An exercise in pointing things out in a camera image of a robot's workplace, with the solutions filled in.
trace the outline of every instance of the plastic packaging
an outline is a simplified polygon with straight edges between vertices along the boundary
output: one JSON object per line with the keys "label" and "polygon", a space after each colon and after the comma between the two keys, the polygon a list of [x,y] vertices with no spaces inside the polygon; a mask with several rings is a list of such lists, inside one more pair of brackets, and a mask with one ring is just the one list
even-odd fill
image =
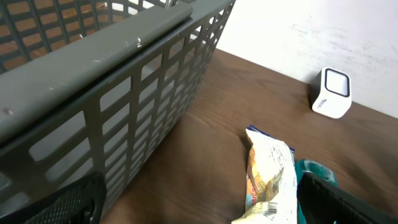
{"label": "plastic packaging", "polygon": [[247,128],[246,133],[252,144],[246,213],[232,224],[296,223],[297,178],[293,149],[254,126]]}

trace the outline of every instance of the barcode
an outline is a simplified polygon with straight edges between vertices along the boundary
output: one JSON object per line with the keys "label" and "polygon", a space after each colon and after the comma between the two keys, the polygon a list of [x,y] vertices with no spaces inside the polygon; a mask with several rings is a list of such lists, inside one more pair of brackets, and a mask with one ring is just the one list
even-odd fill
{"label": "barcode", "polygon": [[265,217],[268,217],[271,221],[274,221],[277,212],[278,212],[277,203],[270,202],[268,203],[268,209],[263,213],[263,215]]}

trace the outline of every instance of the white wall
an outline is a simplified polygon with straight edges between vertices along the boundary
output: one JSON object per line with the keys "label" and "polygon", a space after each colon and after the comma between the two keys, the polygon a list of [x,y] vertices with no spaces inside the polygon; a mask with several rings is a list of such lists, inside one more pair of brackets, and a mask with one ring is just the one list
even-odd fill
{"label": "white wall", "polygon": [[398,118],[397,0],[237,0],[218,48],[307,83],[344,71],[355,102]]}

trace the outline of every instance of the gray plastic basket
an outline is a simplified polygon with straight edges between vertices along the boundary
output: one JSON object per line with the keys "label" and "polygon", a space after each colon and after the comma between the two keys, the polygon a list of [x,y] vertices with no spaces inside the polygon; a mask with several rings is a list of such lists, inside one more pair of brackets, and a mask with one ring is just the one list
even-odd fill
{"label": "gray plastic basket", "polygon": [[[58,39],[68,44],[74,35],[83,38],[0,75],[0,217],[93,171],[106,180],[106,213],[191,105],[234,1],[165,7],[156,0],[115,0],[101,12],[95,1],[54,0],[42,9],[37,1],[27,1],[30,10],[16,15],[9,5],[23,1],[1,1],[0,23],[7,23],[7,40],[18,45],[2,62],[16,56],[29,61],[37,47],[50,52]],[[143,10],[145,2],[155,6]],[[94,8],[87,27],[86,3]],[[62,19],[66,8],[76,16]],[[138,13],[128,17],[129,8]],[[56,39],[47,38],[50,26],[40,23],[48,12],[60,18]],[[95,19],[101,14],[110,20]],[[128,18],[100,30],[115,15]],[[36,26],[19,31],[14,25],[26,17]],[[80,28],[68,31],[68,21]],[[85,36],[91,28],[99,31]],[[42,41],[25,46],[24,37],[34,32]]]}

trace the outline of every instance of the wooden table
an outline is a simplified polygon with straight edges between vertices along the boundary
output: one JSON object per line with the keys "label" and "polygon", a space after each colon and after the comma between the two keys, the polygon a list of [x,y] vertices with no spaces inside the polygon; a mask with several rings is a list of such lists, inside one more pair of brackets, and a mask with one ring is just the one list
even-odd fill
{"label": "wooden table", "polygon": [[398,119],[353,103],[312,112],[308,85],[216,50],[195,101],[103,223],[230,223],[244,213],[250,124],[333,170],[340,187],[398,216]]}

